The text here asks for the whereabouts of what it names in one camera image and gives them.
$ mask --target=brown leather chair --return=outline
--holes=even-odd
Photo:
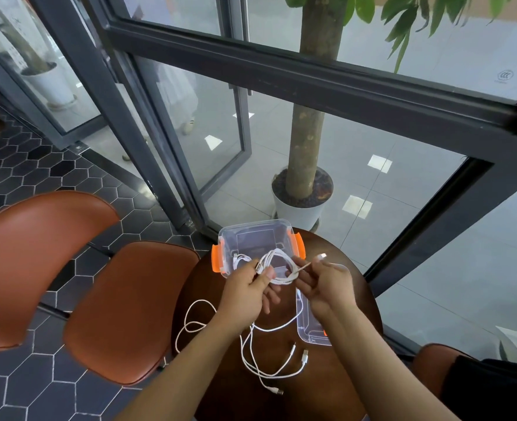
[[[38,307],[68,318],[67,350],[106,379],[134,384],[157,368],[171,345],[176,300],[199,260],[195,251],[133,242],[110,259],[71,314],[40,303],[66,262],[119,220],[111,205],[76,191],[34,196],[0,212],[0,350],[22,344]]]
[[[458,356],[471,357],[443,344],[427,344],[413,358],[410,369],[434,396],[440,398],[445,377]]]

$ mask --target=person's left hand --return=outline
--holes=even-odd
[[[266,314],[270,313],[270,301],[274,304],[280,302],[280,297],[276,294],[280,292],[280,286],[269,286],[270,280],[276,277],[276,272],[271,266],[253,281],[257,263],[258,260],[249,261],[225,280],[216,316],[222,319],[225,325],[233,327],[233,332],[237,334],[258,318],[261,309]]]

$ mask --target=hand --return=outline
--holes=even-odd
[[[299,257],[293,257],[293,261],[299,267],[307,264]],[[350,272],[318,257],[299,272],[296,287],[307,297],[313,315],[322,325],[335,318],[344,308],[356,305]]]
[[[261,309],[266,314],[270,313],[269,298],[274,304],[280,302],[280,297],[276,294],[280,292],[280,286],[269,286],[270,280],[276,277],[276,272],[271,266],[253,281],[257,264],[258,260],[252,260],[235,270],[225,280],[216,317],[236,334],[250,326],[258,318]]]

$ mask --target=black cloth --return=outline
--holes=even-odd
[[[517,363],[458,356],[440,399],[462,421],[517,420]]]

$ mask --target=table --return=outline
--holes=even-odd
[[[350,259],[320,236],[304,230],[295,231],[300,232],[303,237],[308,258],[326,253],[328,261],[343,264],[350,269],[358,307],[375,328],[383,333],[375,298]],[[193,301],[206,299],[218,307],[224,283],[223,276],[213,273],[211,255],[208,253],[194,267],[178,297],[172,325],[173,340],[181,330],[184,315]],[[295,286],[283,286],[280,297],[282,302],[272,305],[270,315],[261,313],[256,321],[257,325],[273,328],[295,316]],[[213,310],[209,305],[196,304],[188,320],[208,323],[212,316]],[[195,334],[183,333],[178,340],[178,347],[184,348],[193,337]],[[239,339],[234,341],[198,406],[195,415],[198,421],[361,420],[366,411],[332,347],[302,341],[297,334],[295,322],[275,332],[264,333],[255,329],[253,352],[259,368],[264,372],[275,372],[288,357],[293,343],[297,343],[296,352],[282,372],[295,372],[301,366],[304,349],[309,350],[309,360],[303,372],[295,377],[264,381],[284,391],[283,396],[276,396],[263,388],[258,377],[243,366]]]

